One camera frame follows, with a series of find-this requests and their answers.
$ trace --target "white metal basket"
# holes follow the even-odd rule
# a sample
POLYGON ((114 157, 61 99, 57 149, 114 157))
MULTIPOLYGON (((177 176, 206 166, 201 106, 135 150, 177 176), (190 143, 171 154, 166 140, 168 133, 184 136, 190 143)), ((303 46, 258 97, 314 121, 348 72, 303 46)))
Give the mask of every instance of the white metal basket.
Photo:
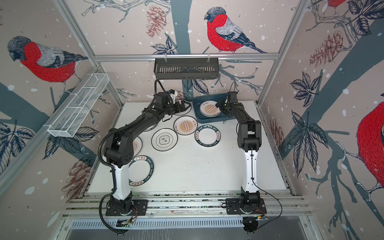
POLYGON ((107 74, 93 73, 48 129, 54 137, 73 137, 109 82, 107 74))

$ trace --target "white table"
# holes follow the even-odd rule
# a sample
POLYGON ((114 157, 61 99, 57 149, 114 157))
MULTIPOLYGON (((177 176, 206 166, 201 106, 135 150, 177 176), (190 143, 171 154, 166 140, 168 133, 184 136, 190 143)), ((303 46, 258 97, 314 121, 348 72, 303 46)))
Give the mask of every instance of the white table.
MULTIPOLYGON (((254 102, 241 101, 247 113, 259 120, 254 102)), ((148 103, 125 103, 116 128, 136 119, 148 103)), ((194 110, 187 114, 195 118, 194 110)), ((178 142, 169 151, 160 152, 151 144, 151 138, 158 130, 173 129, 171 120, 159 122, 151 131, 143 132, 140 138, 143 147, 138 155, 149 156, 154 162, 152 177, 140 186, 131 187, 134 194, 203 194, 239 192, 245 174, 244 151, 237 146, 237 120, 207 123, 221 133, 220 142, 213 147, 199 145, 194 134, 178 134, 178 142)), ((262 128, 262 146, 257 157, 257 185, 265 190, 286 189, 265 131, 262 128)), ((105 194, 113 187, 110 168, 99 164, 87 194, 105 194)))

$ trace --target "gray floor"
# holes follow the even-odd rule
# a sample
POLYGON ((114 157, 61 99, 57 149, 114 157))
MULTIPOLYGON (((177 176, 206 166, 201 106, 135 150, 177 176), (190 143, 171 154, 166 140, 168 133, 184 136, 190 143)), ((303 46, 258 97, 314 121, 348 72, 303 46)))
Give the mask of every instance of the gray floor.
POLYGON ((300 219, 280 217, 258 229, 255 234, 247 234, 242 228, 176 228, 161 230, 131 230, 125 236, 116 236, 105 230, 70 230, 66 240, 260 240, 260 239, 306 239, 300 219))

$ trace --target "plate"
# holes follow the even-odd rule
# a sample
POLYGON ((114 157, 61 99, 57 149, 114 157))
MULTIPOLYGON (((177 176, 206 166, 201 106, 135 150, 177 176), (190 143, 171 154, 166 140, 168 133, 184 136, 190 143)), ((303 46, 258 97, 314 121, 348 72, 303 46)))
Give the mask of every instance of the plate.
POLYGON ((173 129, 180 135, 190 135, 197 129, 197 121, 190 116, 182 116, 176 119, 173 129))
POLYGON ((158 130, 152 136, 152 146, 158 151, 168 151, 177 143, 177 133, 169 128, 158 130))
POLYGON ((195 139, 198 144, 204 147, 213 147, 220 141, 221 135, 217 128, 212 125, 200 126, 195 132, 195 139))
POLYGON ((147 128, 147 129, 145 129, 144 132, 148 132, 148 131, 154 129, 156 126, 157 126, 157 123, 155 125, 152 125, 151 127, 147 128))
POLYGON ((191 108, 192 108, 192 106, 189 106, 189 108, 187 110, 185 110, 184 112, 175 113, 175 115, 177 115, 177 116, 186 115, 187 113, 189 113, 189 111, 191 111, 191 108))
POLYGON ((200 112, 206 117, 216 117, 221 113, 220 109, 218 109, 215 104, 215 101, 205 101, 200 105, 200 112))
POLYGON ((154 164, 148 156, 137 156, 129 162, 129 184, 139 186, 146 183, 153 174, 154 164))
POLYGON ((135 138, 135 140, 133 140, 133 156, 136 156, 137 154, 139 154, 142 147, 143 147, 143 141, 141 140, 141 138, 139 137, 135 138))

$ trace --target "black mounting plate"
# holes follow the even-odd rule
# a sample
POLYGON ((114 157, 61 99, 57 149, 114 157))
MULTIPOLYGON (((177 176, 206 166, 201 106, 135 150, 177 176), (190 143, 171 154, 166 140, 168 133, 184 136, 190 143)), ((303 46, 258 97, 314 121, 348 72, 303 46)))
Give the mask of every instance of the black mounting plate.
POLYGON ((245 204, 243 209, 240 207, 240 200, 238 198, 227 198, 225 199, 225 204, 228 215, 266 214, 266 208, 262 198, 260 198, 259 204, 245 204))
MULTIPOLYGON (((148 205, 148 200, 132 200, 132 205, 133 207, 137 207, 138 216, 145 216, 145 212, 147 211, 147 205, 148 205)), ((132 210, 126 214, 125 212, 121 211, 117 207, 115 207, 113 204, 110 204, 108 202, 107 204, 107 211, 105 212, 106 216, 134 216, 136 215, 135 210, 132 208, 132 210)))

